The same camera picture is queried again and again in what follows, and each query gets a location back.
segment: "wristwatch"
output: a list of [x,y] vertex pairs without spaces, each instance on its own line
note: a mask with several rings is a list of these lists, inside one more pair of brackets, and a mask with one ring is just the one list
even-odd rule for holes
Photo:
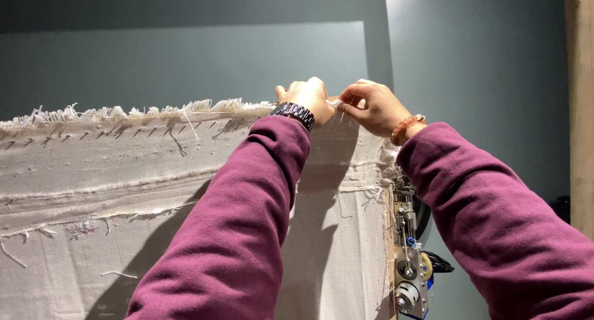
[[299,104],[290,102],[284,102],[279,104],[270,113],[270,115],[293,116],[294,118],[301,121],[303,126],[307,128],[308,132],[311,132],[311,129],[314,128],[314,123],[316,122],[314,114],[312,114],[311,111],[307,110],[305,107]]

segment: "white canvas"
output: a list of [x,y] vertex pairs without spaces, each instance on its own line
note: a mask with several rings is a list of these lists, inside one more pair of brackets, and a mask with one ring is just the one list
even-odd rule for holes
[[[272,107],[67,108],[0,123],[0,319],[123,318],[208,180]],[[311,136],[276,319],[388,319],[395,150],[341,113]]]

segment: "purple sleeve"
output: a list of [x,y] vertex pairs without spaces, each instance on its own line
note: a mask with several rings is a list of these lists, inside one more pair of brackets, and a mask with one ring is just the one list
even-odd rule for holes
[[594,243],[508,166],[445,123],[415,134],[398,164],[494,320],[594,319]]
[[256,121],[140,281],[127,319],[272,319],[308,153],[299,122]]

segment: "orange bead bracelet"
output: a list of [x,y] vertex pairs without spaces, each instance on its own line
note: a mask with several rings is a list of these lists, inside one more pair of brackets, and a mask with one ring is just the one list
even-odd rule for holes
[[390,141],[392,141],[392,144],[394,144],[395,146],[398,146],[398,134],[400,133],[400,131],[406,129],[406,127],[408,127],[408,125],[410,125],[411,123],[414,123],[415,121],[418,121],[419,123],[422,123],[422,124],[426,123],[425,116],[422,114],[410,116],[407,119],[404,119],[403,121],[400,122],[400,124],[398,124],[396,126],[394,131],[392,131],[392,135],[390,136]]

